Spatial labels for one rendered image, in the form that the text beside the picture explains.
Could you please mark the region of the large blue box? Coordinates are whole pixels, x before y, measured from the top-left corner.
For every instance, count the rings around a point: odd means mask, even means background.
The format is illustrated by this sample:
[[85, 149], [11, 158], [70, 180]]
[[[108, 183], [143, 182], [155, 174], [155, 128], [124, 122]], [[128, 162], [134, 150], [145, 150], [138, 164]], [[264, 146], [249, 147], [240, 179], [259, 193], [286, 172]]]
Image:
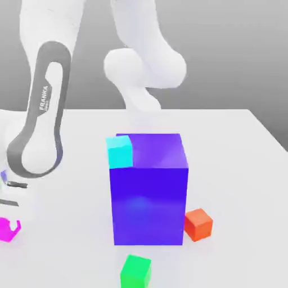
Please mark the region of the large blue box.
[[128, 134], [133, 165], [110, 169], [115, 245], [182, 245], [188, 162], [180, 134]]

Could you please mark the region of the small magenta cube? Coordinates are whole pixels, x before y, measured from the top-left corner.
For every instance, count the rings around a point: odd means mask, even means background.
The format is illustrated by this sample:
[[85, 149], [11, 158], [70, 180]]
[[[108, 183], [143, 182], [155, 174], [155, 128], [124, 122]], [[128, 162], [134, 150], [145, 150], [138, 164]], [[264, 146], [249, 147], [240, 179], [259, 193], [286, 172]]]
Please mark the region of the small magenta cube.
[[0, 218], [0, 240], [4, 242], [11, 242], [14, 237], [21, 230], [21, 223], [16, 221], [17, 226], [14, 230], [10, 227], [10, 221], [6, 218]]

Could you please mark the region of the small cyan cube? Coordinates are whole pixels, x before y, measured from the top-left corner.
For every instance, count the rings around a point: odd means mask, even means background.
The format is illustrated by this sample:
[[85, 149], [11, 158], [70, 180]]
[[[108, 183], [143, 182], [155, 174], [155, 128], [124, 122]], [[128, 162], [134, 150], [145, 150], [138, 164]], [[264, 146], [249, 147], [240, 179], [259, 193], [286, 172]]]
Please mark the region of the small cyan cube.
[[133, 166], [133, 149], [128, 135], [107, 137], [106, 148], [110, 169]]

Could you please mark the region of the small orange cube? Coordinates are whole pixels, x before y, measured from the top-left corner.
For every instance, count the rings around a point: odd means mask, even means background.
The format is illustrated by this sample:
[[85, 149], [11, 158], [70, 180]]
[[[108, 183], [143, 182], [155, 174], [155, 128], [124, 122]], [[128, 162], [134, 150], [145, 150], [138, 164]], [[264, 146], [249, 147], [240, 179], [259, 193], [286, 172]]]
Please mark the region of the small orange cube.
[[213, 220], [203, 209], [196, 209], [185, 214], [184, 230], [193, 242], [210, 237], [212, 228]]

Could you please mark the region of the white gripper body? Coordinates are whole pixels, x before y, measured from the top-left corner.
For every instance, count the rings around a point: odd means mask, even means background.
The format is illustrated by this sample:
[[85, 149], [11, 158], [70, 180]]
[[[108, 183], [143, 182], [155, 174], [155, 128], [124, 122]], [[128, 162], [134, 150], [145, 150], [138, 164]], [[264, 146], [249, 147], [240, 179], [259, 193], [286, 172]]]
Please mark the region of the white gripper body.
[[0, 191], [0, 217], [24, 219], [27, 197], [23, 191]]

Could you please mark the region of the small green cube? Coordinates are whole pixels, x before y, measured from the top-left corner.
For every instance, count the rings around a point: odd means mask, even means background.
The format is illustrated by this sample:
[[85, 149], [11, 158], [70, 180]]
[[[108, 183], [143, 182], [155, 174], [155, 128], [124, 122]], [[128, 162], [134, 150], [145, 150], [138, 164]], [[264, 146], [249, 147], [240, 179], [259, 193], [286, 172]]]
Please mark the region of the small green cube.
[[120, 273], [121, 288], [148, 288], [151, 259], [128, 255]]

